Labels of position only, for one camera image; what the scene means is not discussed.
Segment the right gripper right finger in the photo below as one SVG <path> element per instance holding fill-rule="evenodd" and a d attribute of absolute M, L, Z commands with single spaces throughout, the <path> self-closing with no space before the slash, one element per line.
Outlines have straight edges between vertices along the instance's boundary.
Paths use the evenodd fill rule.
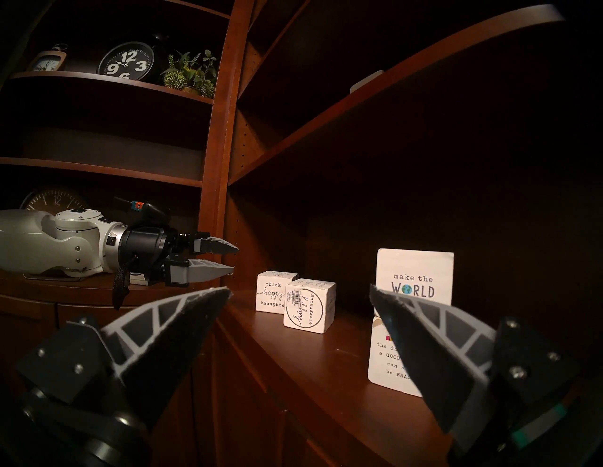
<path fill-rule="evenodd" d="M 451 452 L 523 451 L 566 416 L 579 364 L 518 317 L 492 328 L 375 284 L 369 297 Z"/>

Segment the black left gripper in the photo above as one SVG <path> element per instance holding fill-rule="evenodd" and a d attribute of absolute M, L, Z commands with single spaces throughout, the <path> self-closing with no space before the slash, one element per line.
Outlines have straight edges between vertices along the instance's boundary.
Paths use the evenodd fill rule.
<path fill-rule="evenodd" d="M 142 275 L 151 285 L 189 286 L 230 275 L 234 267 L 209 260 L 187 259 L 195 255 L 235 254 L 239 248 L 209 233 L 179 233 L 171 227 L 129 227 L 118 247 L 117 285 L 128 286 L 130 275 Z"/>

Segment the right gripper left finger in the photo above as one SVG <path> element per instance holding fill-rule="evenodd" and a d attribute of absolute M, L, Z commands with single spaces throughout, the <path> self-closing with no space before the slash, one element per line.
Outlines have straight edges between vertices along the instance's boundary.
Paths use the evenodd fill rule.
<path fill-rule="evenodd" d="M 228 287 L 181 294 L 132 309 L 100 328 L 81 316 L 16 364 L 33 417 L 76 430 L 117 425 L 118 412 L 151 430 L 198 357 L 231 298 Z"/>

